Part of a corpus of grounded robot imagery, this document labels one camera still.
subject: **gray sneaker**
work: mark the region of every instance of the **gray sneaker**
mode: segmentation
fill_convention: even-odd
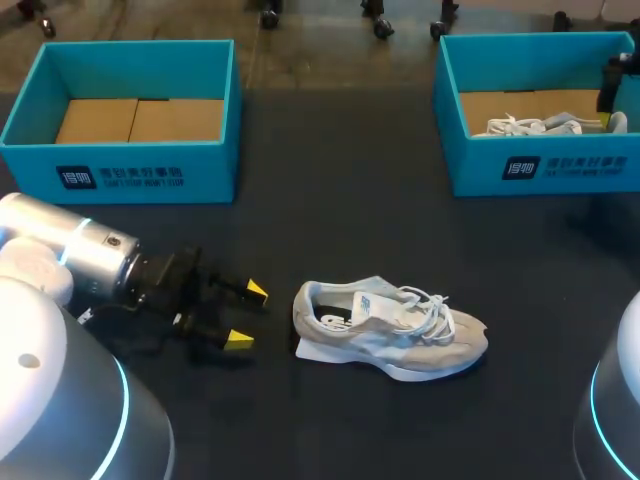
[[[369,363],[401,382],[460,372],[487,349],[486,327],[445,300],[380,277],[343,285],[307,282],[293,302],[296,356]]]

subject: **black tabletop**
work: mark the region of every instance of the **black tabletop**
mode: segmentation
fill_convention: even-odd
[[[578,478],[576,407],[639,289],[620,229],[640,200],[454,199],[430,95],[248,93],[234,205],[72,208],[149,249],[202,245],[270,293],[267,315],[237,319],[254,366],[196,369],[177,343],[128,362],[172,420],[178,479]],[[0,178],[0,193],[14,188]],[[600,223],[576,228],[588,211]],[[305,280],[376,274],[481,319],[486,360],[400,384],[290,355]]]

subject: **shoe sole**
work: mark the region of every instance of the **shoe sole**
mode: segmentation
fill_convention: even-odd
[[[455,367],[443,368],[432,372],[421,372],[396,367],[395,365],[391,365],[379,358],[372,357],[365,353],[351,352],[336,347],[330,347],[328,345],[321,345],[316,342],[305,340],[304,338],[301,338],[300,343],[298,343],[296,357],[324,363],[368,363],[369,365],[378,367],[384,373],[399,382],[427,382],[429,380],[448,377],[449,375],[466,370],[479,360],[478,357]]]

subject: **blue box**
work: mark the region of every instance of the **blue box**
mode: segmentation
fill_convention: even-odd
[[[433,106],[454,195],[640,191],[640,134],[474,138],[460,99],[463,92],[598,90],[609,58],[633,51],[627,33],[443,37]],[[640,132],[640,79],[625,76],[616,110]]]
[[[55,144],[70,100],[119,98],[224,99],[219,140]],[[47,43],[0,136],[0,152],[20,190],[46,202],[229,203],[241,110],[233,41]],[[150,174],[127,178],[142,171]]]

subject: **shoe tongue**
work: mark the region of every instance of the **shoe tongue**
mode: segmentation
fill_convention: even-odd
[[[353,295],[351,324],[359,325],[371,317],[400,326],[419,326],[424,321],[424,312],[409,312],[400,302],[373,293],[356,292]]]

